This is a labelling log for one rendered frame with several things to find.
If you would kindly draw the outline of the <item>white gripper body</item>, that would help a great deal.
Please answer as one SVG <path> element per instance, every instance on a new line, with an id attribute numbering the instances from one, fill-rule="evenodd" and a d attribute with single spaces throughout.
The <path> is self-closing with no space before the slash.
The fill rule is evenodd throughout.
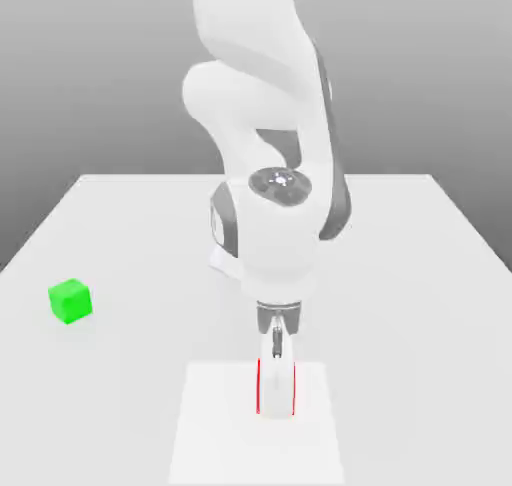
<path id="1" fill-rule="evenodd" d="M 294 414 L 295 361 L 286 330 L 269 330 L 261 339 L 258 394 L 262 417 L 287 419 Z"/>

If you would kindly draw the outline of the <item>small red cube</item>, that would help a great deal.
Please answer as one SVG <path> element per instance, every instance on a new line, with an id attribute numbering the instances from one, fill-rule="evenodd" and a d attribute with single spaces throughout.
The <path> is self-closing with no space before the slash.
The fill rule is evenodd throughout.
<path id="1" fill-rule="evenodd" d="M 286 357 L 261 356 L 256 376 L 256 412 L 267 418 L 295 414 L 295 362 Z"/>

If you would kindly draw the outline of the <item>small green cube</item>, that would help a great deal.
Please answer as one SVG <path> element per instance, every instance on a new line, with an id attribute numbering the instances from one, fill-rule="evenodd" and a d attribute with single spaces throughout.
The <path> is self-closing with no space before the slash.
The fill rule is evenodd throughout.
<path id="1" fill-rule="evenodd" d="M 63 323 L 71 324 L 93 312 L 89 288 L 75 278 L 48 289 L 52 313 Z"/>

